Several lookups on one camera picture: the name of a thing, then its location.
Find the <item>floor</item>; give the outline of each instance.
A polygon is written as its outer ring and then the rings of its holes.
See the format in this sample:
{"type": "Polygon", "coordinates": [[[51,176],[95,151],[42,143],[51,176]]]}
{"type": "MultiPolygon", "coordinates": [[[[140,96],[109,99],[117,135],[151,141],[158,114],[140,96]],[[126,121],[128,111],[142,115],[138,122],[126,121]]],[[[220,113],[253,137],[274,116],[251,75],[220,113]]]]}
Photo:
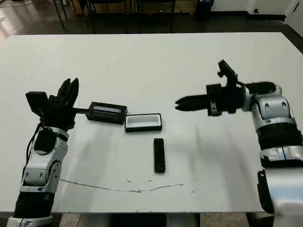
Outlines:
{"type": "MultiPolygon", "coordinates": [[[[70,6],[66,6],[68,21],[63,19],[65,30],[62,29],[53,3],[49,0],[24,0],[12,2],[0,0],[0,43],[10,35],[41,35],[41,34],[91,34],[92,24],[88,17],[89,27],[84,16],[76,16],[70,6]]],[[[136,15],[100,15],[96,18],[98,34],[138,33],[136,15]]],[[[141,33],[170,33],[169,15],[144,15],[141,33]]],[[[206,22],[196,21],[195,16],[176,14],[174,16],[174,33],[204,32],[282,32],[302,53],[303,38],[282,21],[247,20],[241,16],[212,17],[206,22]]],[[[0,226],[5,226],[7,217],[1,217],[0,226]]],[[[60,226],[77,226],[79,215],[66,215],[60,226]]],[[[244,213],[238,214],[201,214],[202,227],[244,227],[248,226],[244,213]]]]}

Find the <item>cable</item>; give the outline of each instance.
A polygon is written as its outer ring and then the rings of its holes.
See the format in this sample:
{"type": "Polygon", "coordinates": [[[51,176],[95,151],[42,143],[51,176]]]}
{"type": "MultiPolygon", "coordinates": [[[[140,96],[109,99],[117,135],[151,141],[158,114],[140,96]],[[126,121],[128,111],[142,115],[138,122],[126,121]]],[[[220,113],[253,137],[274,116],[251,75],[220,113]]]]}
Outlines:
{"type": "Polygon", "coordinates": [[[29,4],[22,4],[22,5],[18,5],[18,6],[2,6],[0,8],[14,8],[14,7],[21,7],[21,6],[28,6],[28,5],[31,5],[33,3],[29,3],[29,4]]]}
{"type": "Polygon", "coordinates": [[[43,122],[40,122],[38,125],[37,125],[37,128],[36,128],[36,130],[35,130],[35,133],[34,133],[34,135],[33,135],[33,137],[30,139],[30,141],[29,141],[29,143],[28,143],[28,145],[27,145],[27,161],[26,161],[26,164],[25,165],[27,165],[28,164],[28,161],[29,161],[29,157],[30,157],[30,145],[32,144],[32,142],[34,141],[34,139],[35,139],[35,136],[37,135],[37,133],[39,132],[39,129],[40,129],[40,127],[42,127],[43,126],[43,122]]]}
{"type": "MultiPolygon", "coordinates": [[[[24,5],[24,4],[28,4],[28,3],[33,3],[33,1],[32,0],[26,0],[26,1],[22,1],[22,5],[24,5]]],[[[7,5],[9,5],[9,6],[14,6],[14,5],[20,5],[20,4],[18,4],[18,2],[8,2],[8,3],[0,3],[0,6],[7,6],[7,5]]]]}

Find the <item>black box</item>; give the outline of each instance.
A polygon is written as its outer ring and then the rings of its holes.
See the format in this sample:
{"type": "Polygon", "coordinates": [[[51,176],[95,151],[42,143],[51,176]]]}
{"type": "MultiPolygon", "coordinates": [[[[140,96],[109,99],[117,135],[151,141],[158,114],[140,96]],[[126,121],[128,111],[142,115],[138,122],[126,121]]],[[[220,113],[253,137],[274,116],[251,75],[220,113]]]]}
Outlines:
{"type": "Polygon", "coordinates": [[[86,114],[87,119],[114,124],[124,124],[127,114],[127,106],[107,103],[92,102],[89,110],[90,113],[86,114]]]}

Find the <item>wall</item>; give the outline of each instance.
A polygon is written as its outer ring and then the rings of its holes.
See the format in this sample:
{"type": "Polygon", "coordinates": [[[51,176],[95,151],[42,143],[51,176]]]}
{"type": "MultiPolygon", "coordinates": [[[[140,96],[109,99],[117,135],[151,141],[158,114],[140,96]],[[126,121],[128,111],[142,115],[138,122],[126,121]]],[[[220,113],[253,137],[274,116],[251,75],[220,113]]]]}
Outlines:
{"type": "MultiPolygon", "coordinates": [[[[77,13],[81,14],[78,5],[78,0],[73,0],[76,6],[77,13]]],[[[286,15],[293,9],[291,5],[298,0],[214,0],[212,11],[248,11],[254,14],[254,9],[258,8],[260,14],[278,14],[286,15]]],[[[196,10],[197,0],[177,0],[175,13],[194,13],[196,10]]],[[[104,4],[96,4],[96,9],[99,13],[106,13],[104,4]]],[[[110,4],[110,12],[124,12],[123,4],[110,4]]],[[[145,13],[170,12],[171,3],[145,3],[145,13]]]]}
{"type": "Polygon", "coordinates": [[[259,14],[284,15],[293,0],[249,0],[249,13],[258,9],[259,14]]]}
{"type": "Polygon", "coordinates": [[[212,11],[246,11],[248,0],[214,0],[212,11]]]}

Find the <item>white wall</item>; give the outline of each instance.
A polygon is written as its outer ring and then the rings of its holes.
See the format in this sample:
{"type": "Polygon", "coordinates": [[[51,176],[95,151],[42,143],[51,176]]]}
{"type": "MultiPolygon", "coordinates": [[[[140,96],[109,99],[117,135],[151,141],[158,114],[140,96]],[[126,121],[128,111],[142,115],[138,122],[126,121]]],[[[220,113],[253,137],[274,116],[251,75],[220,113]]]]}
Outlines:
{"type": "Polygon", "coordinates": [[[259,14],[284,15],[288,6],[293,0],[249,0],[248,12],[253,13],[254,9],[259,14]]]}
{"type": "Polygon", "coordinates": [[[214,0],[212,11],[246,11],[248,0],[214,0]]]}
{"type": "Polygon", "coordinates": [[[288,15],[299,0],[214,0],[212,11],[248,11],[254,14],[288,15]]]}

